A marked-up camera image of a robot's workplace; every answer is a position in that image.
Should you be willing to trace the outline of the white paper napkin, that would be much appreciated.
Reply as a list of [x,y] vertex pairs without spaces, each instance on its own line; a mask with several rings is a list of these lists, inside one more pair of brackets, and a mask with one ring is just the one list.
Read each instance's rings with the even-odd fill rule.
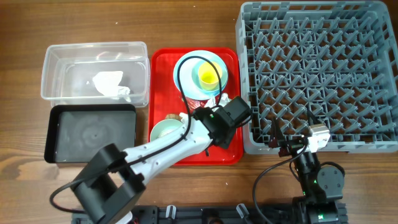
[[131,90],[127,86],[121,86],[122,71],[99,72],[93,77],[93,83],[98,92],[113,100],[125,100],[130,103]]

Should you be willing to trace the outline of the red snack wrapper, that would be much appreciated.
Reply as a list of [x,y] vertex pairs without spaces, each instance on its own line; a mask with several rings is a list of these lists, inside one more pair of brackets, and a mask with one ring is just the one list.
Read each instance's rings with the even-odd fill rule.
[[193,100],[191,98],[186,98],[186,101],[190,111],[206,105],[206,101]]

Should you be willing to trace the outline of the brown food stick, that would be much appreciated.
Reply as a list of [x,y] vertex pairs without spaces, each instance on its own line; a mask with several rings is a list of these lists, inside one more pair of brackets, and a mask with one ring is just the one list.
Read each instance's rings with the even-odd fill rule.
[[179,114],[168,114],[165,119],[175,119],[181,121],[182,117]]

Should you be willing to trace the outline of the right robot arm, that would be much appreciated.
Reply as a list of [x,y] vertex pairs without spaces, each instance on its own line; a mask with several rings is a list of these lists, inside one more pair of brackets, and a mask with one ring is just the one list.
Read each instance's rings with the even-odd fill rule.
[[317,151],[328,144],[331,134],[312,112],[307,112],[308,134],[288,139],[281,131],[279,119],[271,124],[270,148],[278,148],[279,156],[290,156],[303,195],[292,201],[294,223],[341,223],[337,201],[343,198],[344,169],[334,162],[321,163]]

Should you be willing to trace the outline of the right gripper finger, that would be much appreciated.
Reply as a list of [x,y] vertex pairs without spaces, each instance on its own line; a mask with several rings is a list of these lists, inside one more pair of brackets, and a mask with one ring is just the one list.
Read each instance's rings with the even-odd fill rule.
[[271,125],[271,140],[272,143],[280,143],[284,140],[284,135],[282,134],[282,131],[280,130],[279,126],[279,120],[274,117],[272,119],[272,125]]
[[307,120],[309,126],[320,124],[320,121],[310,110],[307,110]]

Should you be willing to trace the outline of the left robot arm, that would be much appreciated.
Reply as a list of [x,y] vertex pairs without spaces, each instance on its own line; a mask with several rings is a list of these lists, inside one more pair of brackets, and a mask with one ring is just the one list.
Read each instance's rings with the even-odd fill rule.
[[229,147],[238,126],[251,115],[239,96],[216,109],[197,108],[183,124],[154,141],[123,151],[100,149],[70,187],[93,223],[117,223],[135,206],[151,179],[211,146]]

